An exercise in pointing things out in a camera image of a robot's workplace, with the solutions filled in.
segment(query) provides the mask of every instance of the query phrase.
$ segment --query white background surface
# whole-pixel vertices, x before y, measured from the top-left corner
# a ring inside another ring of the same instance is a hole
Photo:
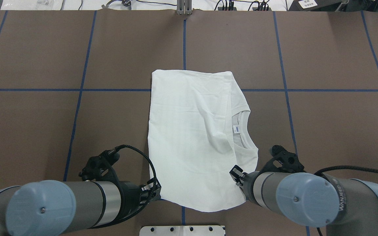
[[[36,6],[38,0],[4,0],[1,7],[2,10],[60,10],[62,6],[62,0],[50,0],[51,9],[37,9]],[[162,2],[176,4],[177,0],[147,0],[149,2]],[[192,8],[202,9],[202,10],[214,10],[218,0],[192,0]],[[106,5],[109,0],[83,0],[82,10],[98,10],[102,8],[102,5]],[[288,8],[293,2],[293,0],[287,0]],[[78,10],[81,5],[81,0],[65,0],[64,10]],[[234,6],[237,10],[247,10],[250,3],[234,2]],[[270,0],[268,5],[272,10],[286,10],[285,0]],[[122,6],[121,1],[116,1],[110,5],[111,9],[116,10],[127,10]],[[175,6],[160,5],[160,4],[150,4],[150,3],[139,3],[132,0],[133,10],[163,10],[163,9],[176,9]]]

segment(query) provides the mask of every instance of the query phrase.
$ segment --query white label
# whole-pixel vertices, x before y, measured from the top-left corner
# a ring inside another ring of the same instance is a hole
[[[298,1],[298,3],[300,4],[300,6],[301,6],[303,9],[312,8],[312,7],[315,7],[315,6],[318,5],[318,4],[315,2],[315,0],[303,0],[303,1]]]
[[[49,0],[37,0],[37,4],[48,6],[51,3]]]
[[[239,126],[233,126],[233,133],[240,133]]]

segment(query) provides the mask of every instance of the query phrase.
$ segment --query white t-shirt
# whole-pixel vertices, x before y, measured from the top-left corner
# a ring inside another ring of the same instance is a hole
[[[161,197],[204,212],[244,203],[229,171],[234,165],[248,173],[256,169],[249,114],[229,71],[154,71],[148,146]]]

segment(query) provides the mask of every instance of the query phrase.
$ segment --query black wire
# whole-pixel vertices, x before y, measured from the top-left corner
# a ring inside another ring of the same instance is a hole
[[[157,183],[158,183],[158,179],[157,179],[157,175],[156,175],[156,170],[154,169],[154,165],[153,165],[152,161],[150,160],[150,158],[145,153],[143,153],[142,151],[140,151],[139,149],[137,149],[136,147],[133,147],[133,146],[130,146],[130,145],[120,145],[120,146],[117,146],[117,147],[115,147],[115,151],[119,151],[120,149],[123,149],[123,148],[129,148],[129,149],[132,149],[132,150],[138,152],[139,154],[141,154],[148,161],[148,163],[149,163],[149,165],[151,167],[151,170],[153,171],[153,185],[156,186]],[[127,216],[127,217],[121,219],[120,221],[118,221],[117,224],[122,223],[123,221],[127,221],[130,218],[134,217],[136,214],[140,213],[148,205],[148,203],[150,203],[151,199],[154,196],[154,193],[155,193],[155,190],[152,188],[149,191],[148,198],[145,201],[145,203],[143,203],[143,205],[141,205],[141,207],[137,211],[135,211],[134,213],[130,214],[129,216]]]
[[[251,2],[250,6],[249,6],[249,9],[247,11],[250,11],[250,8],[252,7],[253,3],[257,3],[258,4],[258,8],[259,8],[259,5],[261,4],[259,1],[253,1],[253,2]]]
[[[331,166],[327,168],[323,168],[318,170],[315,175],[321,176],[323,172],[331,171],[331,170],[359,170],[364,172],[372,172],[378,174],[377,169],[367,168],[367,167],[360,167],[360,166]]]
[[[252,1],[232,0],[233,2],[252,3]]]
[[[223,2],[222,0],[219,0],[219,1],[217,2],[217,4],[216,4],[216,7],[214,8],[214,10],[217,9],[217,6],[218,6],[218,4],[219,4],[220,2],[222,2],[222,7],[224,7],[224,2]]]
[[[266,11],[269,9],[269,5],[267,4],[267,2],[265,2],[264,0],[261,2],[260,6],[258,6],[258,8],[256,10],[260,10],[260,11]]]
[[[140,3],[155,3],[155,4],[163,4],[163,5],[170,5],[170,6],[177,6],[177,4],[171,4],[171,3],[156,3],[156,2],[146,2],[146,1],[141,1],[141,0],[136,0],[137,2]]]
[[[318,229],[319,236],[323,236],[322,232],[320,231],[320,228],[317,227],[317,229]]]
[[[110,5],[111,3],[113,3],[114,1],[119,1],[119,0],[110,0],[108,3],[106,3],[106,7],[109,8],[109,5]]]

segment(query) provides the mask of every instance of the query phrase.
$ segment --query white metal plate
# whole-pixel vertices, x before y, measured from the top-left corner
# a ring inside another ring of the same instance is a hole
[[[145,226],[139,236],[225,236],[225,226]]]

